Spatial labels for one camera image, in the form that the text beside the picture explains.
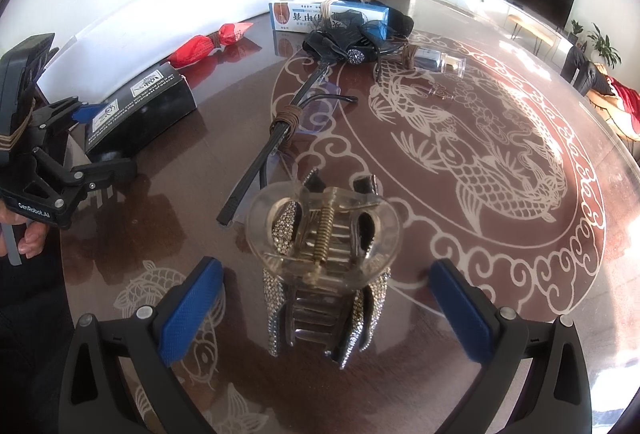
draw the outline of product box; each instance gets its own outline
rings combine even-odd
[[[355,10],[362,13],[364,21],[373,22],[379,20],[384,25],[381,26],[380,37],[386,39],[386,25],[389,20],[389,8],[384,6],[373,6],[360,2],[334,1],[329,7],[329,16],[332,23],[340,24],[334,19],[334,15],[345,11]],[[271,27],[276,31],[291,31],[294,33],[310,33],[317,28],[320,20],[319,2],[306,2],[303,0],[281,0],[270,3]]]
[[[196,109],[187,81],[169,63],[148,68],[105,103],[86,126],[85,152],[93,162],[135,156]]]

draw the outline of red wrapped candy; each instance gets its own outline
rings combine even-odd
[[[218,31],[211,33],[209,36],[194,36],[169,56],[169,63],[175,68],[194,64],[209,56],[209,53],[216,48],[235,44],[251,26],[253,24],[250,22],[224,24]]]

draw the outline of dark wooden table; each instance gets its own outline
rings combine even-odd
[[[336,186],[358,173],[380,178],[404,242],[373,345],[345,370],[315,344],[270,356],[262,266],[243,227],[257,186],[231,227],[215,221],[273,114],[315,67],[298,51],[300,36],[274,35],[265,16],[241,44],[183,70],[197,112],[139,154],[131,186],[91,194],[63,232],[74,319],[127,317],[157,303],[210,255],[225,266],[225,294],[174,371],[217,432],[429,433],[479,370],[426,286],[430,263],[450,257],[496,305],[527,319],[574,319],[601,424],[626,400],[607,401],[604,382],[618,375],[640,385],[638,166],[570,86],[492,27],[430,0],[382,1],[414,16],[414,42],[466,57],[463,77],[385,65],[376,84],[371,65],[339,65],[324,88],[358,96],[357,106],[310,105],[269,167],[271,181],[314,166]]]

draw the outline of potted plant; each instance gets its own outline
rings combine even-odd
[[[569,34],[569,41],[575,46],[578,43],[578,35],[584,31],[584,28],[577,22],[577,20],[571,21],[571,33]]]
[[[604,58],[607,62],[607,66],[614,67],[616,64],[621,64],[622,59],[618,54],[618,50],[611,46],[609,42],[609,35],[602,36],[600,28],[594,24],[596,28],[595,32],[590,31],[587,38],[593,40],[593,52],[591,53],[591,62],[599,62],[599,58]]]

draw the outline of white label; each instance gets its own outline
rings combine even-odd
[[[94,132],[97,131],[102,125],[107,123],[109,118],[116,114],[118,111],[118,100],[113,100],[104,109],[98,112],[98,115],[94,118]]]
[[[151,87],[154,83],[162,80],[164,76],[159,70],[155,70],[151,74],[146,75],[142,80],[140,80],[137,84],[131,87],[131,94],[133,97],[138,97],[140,94],[145,92],[149,87]]]

